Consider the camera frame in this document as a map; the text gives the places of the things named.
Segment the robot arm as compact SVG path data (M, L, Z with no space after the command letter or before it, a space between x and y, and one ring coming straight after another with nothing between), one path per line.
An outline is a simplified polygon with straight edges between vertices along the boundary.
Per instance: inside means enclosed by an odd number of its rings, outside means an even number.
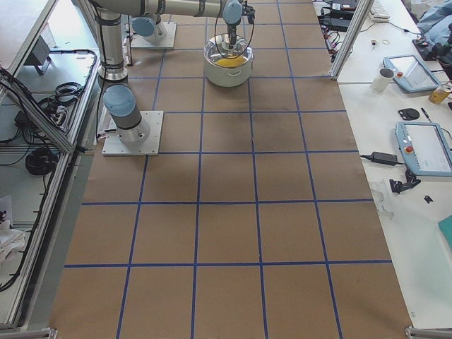
M134 16L131 26L134 33L152 44L159 44L167 35L167 29L162 24L160 15L157 14L147 13L144 16Z
M242 17L253 23L255 10L247 1L78 1L86 6L86 21L91 22L100 48L98 74L108 84L102 96L104 106L117 128L119 140L125 144L144 141L150 134L136 98L127 85L121 40L121 17L133 18L133 30L142 36L152 35L162 14L222 18L227 24L229 48L237 41L237 26Z

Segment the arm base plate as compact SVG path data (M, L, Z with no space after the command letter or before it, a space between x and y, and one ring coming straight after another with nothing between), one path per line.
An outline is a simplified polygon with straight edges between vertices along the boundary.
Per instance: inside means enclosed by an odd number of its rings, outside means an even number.
M141 122L133 129L120 129L115 120L110 119L109 129L104 141L102 154L105 156L158 155L163 111L141 111Z
M176 22L160 21L155 27L152 35L149 33L150 23L139 23L137 20L131 24L133 39L131 47L134 49L173 49L177 31Z

